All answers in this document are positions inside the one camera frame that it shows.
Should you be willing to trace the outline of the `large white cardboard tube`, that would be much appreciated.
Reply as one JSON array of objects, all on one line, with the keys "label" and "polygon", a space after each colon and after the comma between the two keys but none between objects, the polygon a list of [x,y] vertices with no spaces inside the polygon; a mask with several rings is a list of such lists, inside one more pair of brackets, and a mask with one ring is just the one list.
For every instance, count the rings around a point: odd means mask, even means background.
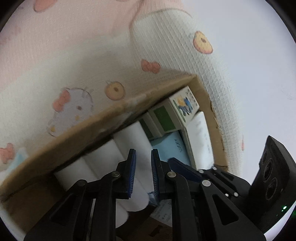
[{"label": "large white cardboard tube", "polygon": [[127,211],[140,211],[149,204],[149,194],[154,191],[151,150],[152,146],[142,126],[137,121],[132,125],[113,135],[118,149],[123,157],[127,157],[130,149],[135,149],[137,162],[132,196],[128,200],[122,200],[120,204]]}]

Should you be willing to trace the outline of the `white spiral notebook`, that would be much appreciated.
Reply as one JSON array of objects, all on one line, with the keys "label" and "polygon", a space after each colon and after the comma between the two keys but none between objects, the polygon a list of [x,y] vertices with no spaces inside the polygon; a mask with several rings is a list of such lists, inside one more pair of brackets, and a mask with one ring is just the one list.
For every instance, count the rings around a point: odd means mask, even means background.
[{"label": "white spiral notebook", "polygon": [[211,169],[214,165],[214,155],[204,113],[197,112],[181,132],[192,168]]}]

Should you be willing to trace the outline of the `light blue book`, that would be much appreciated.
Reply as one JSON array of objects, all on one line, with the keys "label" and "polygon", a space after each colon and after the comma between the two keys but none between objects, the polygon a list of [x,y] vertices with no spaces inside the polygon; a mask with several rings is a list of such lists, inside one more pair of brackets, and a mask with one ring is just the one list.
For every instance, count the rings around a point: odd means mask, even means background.
[{"label": "light blue book", "polygon": [[178,131],[152,140],[151,146],[158,150],[159,157],[162,161],[167,162],[170,158],[176,158],[182,163],[191,166],[185,144]]}]

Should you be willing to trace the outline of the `brown cardboard box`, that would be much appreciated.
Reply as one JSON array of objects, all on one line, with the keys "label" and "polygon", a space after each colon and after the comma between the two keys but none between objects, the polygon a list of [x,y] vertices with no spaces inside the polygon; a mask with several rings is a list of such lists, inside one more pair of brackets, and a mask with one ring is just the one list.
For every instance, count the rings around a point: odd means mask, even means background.
[{"label": "brown cardboard box", "polygon": [[103,145],[109,137],[127,127],[161,99],[189,86],[196,97],[209,128],[214,162],[228,171],[222,133],[205,84],[197,75],[187,75],[158,83],[145,91],[121,100],[100,113],[70,128],[40,147],[13,170],[1,184],[1,219],[16,240],[48,211],[58,195],[52,193],[51,174]]}]

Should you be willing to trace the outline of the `white green cartoon box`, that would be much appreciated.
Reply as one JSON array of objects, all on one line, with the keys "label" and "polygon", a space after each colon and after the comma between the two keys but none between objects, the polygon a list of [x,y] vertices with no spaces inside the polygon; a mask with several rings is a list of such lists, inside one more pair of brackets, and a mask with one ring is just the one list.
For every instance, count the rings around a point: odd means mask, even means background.
[{"label": "white green cartoon box", "polygon": [[191,121],[200,108],[189,86],[174,93],[169,100],[183,125]]}]

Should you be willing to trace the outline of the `white red sachet packet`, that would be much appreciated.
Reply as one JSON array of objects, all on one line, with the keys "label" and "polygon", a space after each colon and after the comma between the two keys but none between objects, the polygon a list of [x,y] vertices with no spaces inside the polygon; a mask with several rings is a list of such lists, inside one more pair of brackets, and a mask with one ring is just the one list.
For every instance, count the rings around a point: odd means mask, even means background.
[{"label": "white red sachet packet", "polygon": [[150,217],[169,227],[172,227],[171,200],[162,200]]}]

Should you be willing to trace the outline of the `pink cat print blanket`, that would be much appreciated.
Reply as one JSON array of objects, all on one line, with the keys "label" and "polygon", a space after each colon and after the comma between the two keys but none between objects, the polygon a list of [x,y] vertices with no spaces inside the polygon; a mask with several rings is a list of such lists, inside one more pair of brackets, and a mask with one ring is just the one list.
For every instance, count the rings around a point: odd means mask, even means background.
[{"label": "pink cat print blanket", "polygon": [[[70,128],[187,75],[205,84],[228,172],[241,175],[237,100],[221,59],[225,37],[202,20],[207,13],[201,7],[193,17],[181,1],[17,2],[1,21],[1,184]],[[63,168],[49,178],[54,204],[65,193],[55,177]]]}]

